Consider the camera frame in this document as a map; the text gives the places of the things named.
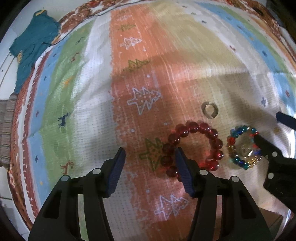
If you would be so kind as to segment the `striped grey folded blanket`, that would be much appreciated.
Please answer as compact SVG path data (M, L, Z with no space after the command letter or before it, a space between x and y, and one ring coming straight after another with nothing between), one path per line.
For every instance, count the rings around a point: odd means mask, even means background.
M18 96L11 94L8 100L1 100L1 167L10 168L11 130Z

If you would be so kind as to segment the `teal blue shirt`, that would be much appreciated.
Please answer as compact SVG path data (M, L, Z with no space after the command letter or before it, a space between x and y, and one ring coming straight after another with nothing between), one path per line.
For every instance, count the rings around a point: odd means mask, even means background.
M23 31L10 46L10 53L17 58L15 94L18 94L22 85L31 74L36 61L58 36L61 24L45 9L36 11Z

